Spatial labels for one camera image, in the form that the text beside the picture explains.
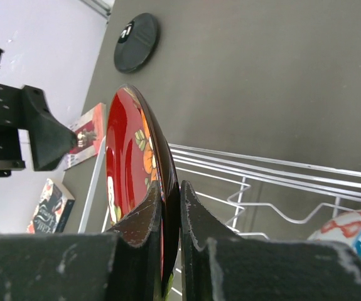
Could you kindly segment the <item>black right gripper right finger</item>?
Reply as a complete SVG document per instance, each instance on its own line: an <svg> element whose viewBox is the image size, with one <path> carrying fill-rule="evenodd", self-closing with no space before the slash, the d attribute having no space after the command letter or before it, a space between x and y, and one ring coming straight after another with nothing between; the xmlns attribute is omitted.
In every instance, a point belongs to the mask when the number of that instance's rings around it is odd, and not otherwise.
<svg viewBox="0 0 361 301"><path fill-rule="evenodd" d="M361 300L361 261L343 243L245 239L180 189L184 300Z"/></svg>

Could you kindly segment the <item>black glossy plate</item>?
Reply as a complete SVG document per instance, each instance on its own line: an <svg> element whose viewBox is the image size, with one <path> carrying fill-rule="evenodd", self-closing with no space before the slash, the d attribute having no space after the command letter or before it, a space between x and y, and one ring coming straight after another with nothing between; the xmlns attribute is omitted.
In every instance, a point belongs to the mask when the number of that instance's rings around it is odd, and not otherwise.
<svg viewBox="0 0 361 301"><path fill-rule="evenodd" d="M114 65L121 73L141 69L152 57L160 38L160 25L151 13L141 13L121 31L114 50Z"/></svg>

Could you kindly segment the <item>red floral plate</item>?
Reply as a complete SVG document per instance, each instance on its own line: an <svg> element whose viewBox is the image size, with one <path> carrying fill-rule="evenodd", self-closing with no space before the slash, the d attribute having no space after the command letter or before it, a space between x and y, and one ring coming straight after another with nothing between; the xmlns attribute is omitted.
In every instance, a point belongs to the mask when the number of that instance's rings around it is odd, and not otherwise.
<svg viewBox="0 0 361 301"><path fill-rule="evenodd" d="M180 187L175 163L156 117L141 92L124 84L110 105L105 167L112 224L143 201L150 185L161 193L161 279L168 294L175 273L180 235Z"/></svg>

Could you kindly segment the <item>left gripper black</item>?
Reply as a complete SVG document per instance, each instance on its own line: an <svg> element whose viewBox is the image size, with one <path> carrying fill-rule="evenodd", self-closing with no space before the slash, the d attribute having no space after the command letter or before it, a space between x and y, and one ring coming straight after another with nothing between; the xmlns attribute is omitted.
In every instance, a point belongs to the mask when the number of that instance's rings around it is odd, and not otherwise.
<svg viewBox="0 0 361 301"><path fill-rule="evenodd" d="M18 132L23 127L30 138L35 171L55 170L77 145L75 133L51 113L43 90L0 84L0 177L26 168Z"/></svg>

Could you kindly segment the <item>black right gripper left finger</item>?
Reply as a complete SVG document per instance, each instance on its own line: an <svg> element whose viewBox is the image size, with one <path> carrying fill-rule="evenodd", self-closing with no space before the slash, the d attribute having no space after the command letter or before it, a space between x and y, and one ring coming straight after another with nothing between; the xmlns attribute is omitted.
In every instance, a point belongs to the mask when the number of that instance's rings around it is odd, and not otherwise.
<svg viewBox="0 0 361 301"><path fill-rule="evenodd" d="M161 191L103 233L0 235L0 300L161 300Z"/></svg>

